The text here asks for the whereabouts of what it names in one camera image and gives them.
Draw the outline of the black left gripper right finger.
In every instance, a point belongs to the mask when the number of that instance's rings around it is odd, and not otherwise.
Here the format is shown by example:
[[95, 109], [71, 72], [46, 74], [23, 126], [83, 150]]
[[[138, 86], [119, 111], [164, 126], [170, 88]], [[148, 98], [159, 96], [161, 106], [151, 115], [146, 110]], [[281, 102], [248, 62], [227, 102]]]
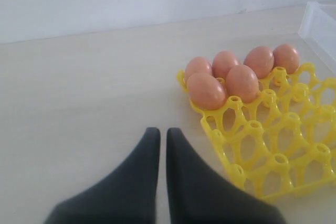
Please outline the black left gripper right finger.
[[243, 192], [210, 168], [179, 128], [166, 135], [171, 223], [286, 223], [280, 211]]

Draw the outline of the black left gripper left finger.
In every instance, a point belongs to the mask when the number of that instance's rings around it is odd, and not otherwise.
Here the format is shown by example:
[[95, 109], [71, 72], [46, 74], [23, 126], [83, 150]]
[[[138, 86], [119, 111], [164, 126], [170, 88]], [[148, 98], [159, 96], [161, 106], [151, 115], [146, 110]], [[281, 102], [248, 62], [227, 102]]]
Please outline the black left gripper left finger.
[[107, 177], [55, 206], [45, 223], [155, 223], [159, 129], [149, 127]]

